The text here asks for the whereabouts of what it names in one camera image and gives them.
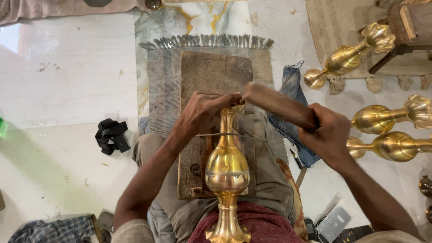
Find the red shirt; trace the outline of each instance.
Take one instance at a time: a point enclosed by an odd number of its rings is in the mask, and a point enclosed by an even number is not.
[[[219,209],[216,208],[198,223],[188,243],[208,243],[205,231],[217,223],[218,218]],[[246,226],[248,232],[251,233],[250,243],[305,243],[295,234],[291,224],[284,217],[264,206],[248,201],[239,201],[237,203],[237,218],[239,224]]]

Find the rug fringe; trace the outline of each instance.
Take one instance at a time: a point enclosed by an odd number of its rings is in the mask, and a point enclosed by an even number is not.
[[[138,45],[147,50],[171,49],[183,46],[201,47],[239,47],[267,50],[274,40],[253,35],[177,35],[171,38],[162,37],[152,42],[141,42]]]

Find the brass vase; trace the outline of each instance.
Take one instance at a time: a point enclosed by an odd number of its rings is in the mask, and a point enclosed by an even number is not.
[[[381,105],[371,105],[359,110],[351,124],[359,131],[384,134],[397,122],[412,122],[417,129],[432,128],[432,102],[421,95],[413,95],[403,108],[390,110]]]
[[[220,111],[220,133],[233,133],[234,117],[245,105],[233,106]],[[218,197],[219,219],[206,238],[212,243],[241,243],[251,240],[251,233],[240,226],[237,220],[238,196],[248,187],[250,172],[245,156],[237,148],[232,135],[221,135],[219,143],[210,154],[205,181],[208,188]]]
[[[363,157],[366,151],[373,151],[386,160],[407,162],[418,153],[432,153],[432,138],[414,139],[404,132],[390,131],[376,137],[370,144],[363,143],[359,138],[349,137],[346,147],[354,159]]]
[[[357,69],[362,57],[370,51],[389,52],[394,48],[395,36],[390,33],[388,25],[372,23],[362,31],[365,38],[356,46],[343,45],[336,48],[327,58],[324,70],[310,69],[304,76],[308,87],[319,90],[327,81],[326,76],[340,76]]]

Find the beige mat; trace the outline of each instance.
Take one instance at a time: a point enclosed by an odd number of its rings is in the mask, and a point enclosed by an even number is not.
[[[342,45],[356,45],[362,40],[357,32],[366,25],[384,19],[387,10],[399,0],[306,0],[312,35],[318,58],[324,67],[327,56]],[[371,52],[363,58],[360,67],[345,75],[346,78],[364,78],[386,75],[424,75],[432,71],[432,61],[426,51],[414,51],[397,56],[375,75],[368,70],[386,54]]]
[[[144,0],[113,0],[105,7],[89,7],[84,0],[0,0],[0,26],[14,23],[20,18],[119,13],[135,7],[149,11],[144,5]]]

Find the gray pants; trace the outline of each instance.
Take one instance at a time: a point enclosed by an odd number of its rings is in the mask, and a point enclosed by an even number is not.
[[[255,112],[254,118],[254,137],[266,139],[268,123],[264,115]],[[164,141],[163,137],[154,133],[139,137],[133,146],[133,160],[140,167]],[[294,224],[294,192],[277,165],[268,142],[255,141],[255,161],[257,163],[257,192],[253,196],[240,196],[238,200],[260,204],[281,214],[291,224]],[[217,198],[178,200],[177,176],[178,161],[176,160],[149,209],[151,214],[149,223],[157,243],[187,242],[198,222],[213,211],[218,204]]]

